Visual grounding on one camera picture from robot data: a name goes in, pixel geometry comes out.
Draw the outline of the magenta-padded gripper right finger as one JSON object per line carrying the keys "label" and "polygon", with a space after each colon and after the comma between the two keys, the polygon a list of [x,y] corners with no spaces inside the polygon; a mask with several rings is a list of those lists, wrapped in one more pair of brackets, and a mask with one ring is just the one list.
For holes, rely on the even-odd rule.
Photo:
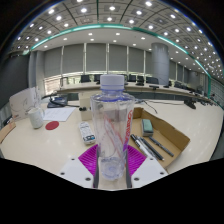
{"label": "magenta-padded gripper right finger", "polygon": [[155,158],[146,157],[132,146],[126,153],[126,184],[128,188],[140,188],[157,181],[168,173]]}

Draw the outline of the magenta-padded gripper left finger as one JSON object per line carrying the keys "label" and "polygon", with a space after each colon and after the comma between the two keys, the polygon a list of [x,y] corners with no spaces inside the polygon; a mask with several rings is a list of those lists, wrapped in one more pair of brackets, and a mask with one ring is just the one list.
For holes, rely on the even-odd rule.
{"label": "magenta-padded gripper left finger", "polygon": [[97,146],[90,147],[77,158],[70,158],[58,176],[84,188],[97,188],[99,183]]}

